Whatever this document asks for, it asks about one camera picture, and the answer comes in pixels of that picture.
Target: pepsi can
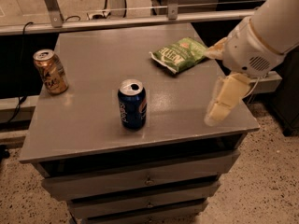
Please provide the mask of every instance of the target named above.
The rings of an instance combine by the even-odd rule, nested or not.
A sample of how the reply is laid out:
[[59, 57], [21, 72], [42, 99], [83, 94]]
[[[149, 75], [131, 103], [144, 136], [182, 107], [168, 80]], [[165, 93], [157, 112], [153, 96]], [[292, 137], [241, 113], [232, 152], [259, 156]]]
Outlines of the pepsi can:
[[129, 129], [139, 129], [146, 122], [146, 91], [139, 80], [126, 79], [121, 83], [119, 106], [122, 125]]

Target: dresser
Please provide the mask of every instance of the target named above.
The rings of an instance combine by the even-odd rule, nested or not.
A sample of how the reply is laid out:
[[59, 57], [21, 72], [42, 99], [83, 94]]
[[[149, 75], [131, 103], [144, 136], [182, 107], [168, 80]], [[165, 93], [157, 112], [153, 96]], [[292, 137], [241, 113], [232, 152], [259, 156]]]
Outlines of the dresser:
[[[249, 132], [259, 129], [244, 104], [221, 125], [204, 123], [217, 63], [204, 60], [169, 75], [149, 52], [183, 37], [186, 24], [60, 34], [56, 53], [69, 89], [42, 89], [20, 156], [41, 185], [85, 223], [151, 223], [197, 215], [220, 186]], [[140, 80], [148, 99], [145, 126], [121, 125], [118, 88]]]

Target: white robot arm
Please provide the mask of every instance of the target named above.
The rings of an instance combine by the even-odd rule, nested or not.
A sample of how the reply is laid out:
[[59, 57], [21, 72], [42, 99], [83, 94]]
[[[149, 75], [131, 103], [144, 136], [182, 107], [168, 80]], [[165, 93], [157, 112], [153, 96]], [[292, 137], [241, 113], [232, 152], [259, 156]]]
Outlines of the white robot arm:
[[218, 80], [206, 124], [221, 123], [251, 89], [250, 77], [266, 75], [298, 45], [299, 0], [267, 0], [240, 22], [218, 44], [223, 46], [219, 59], [232, 74]]

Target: chip bag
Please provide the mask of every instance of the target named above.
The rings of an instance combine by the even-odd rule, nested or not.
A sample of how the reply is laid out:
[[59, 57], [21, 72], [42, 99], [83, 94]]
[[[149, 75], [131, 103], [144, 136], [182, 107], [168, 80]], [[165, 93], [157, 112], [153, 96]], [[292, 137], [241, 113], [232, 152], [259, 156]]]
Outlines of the chip bag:
[[186, 37], [150, 54], [153, 60], [177, 74], [200, 63], [205, 50], [205, 45]]

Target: aluminum can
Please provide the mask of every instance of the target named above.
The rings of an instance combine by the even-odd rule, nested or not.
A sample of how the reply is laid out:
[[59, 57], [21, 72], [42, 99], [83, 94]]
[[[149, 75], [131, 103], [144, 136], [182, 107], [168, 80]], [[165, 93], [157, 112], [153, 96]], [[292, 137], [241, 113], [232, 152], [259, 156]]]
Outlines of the aluminum can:
[[129, 129], [140, 129], [147, 115], [147, 97], [142, 83], [136, 79], [124, 80], [118, 96], [122, 125]]
[[53, 50], [42, 49], [36, 52], [34, 63], [48, 93], [59, 94], [67, 90], [64, 67]]

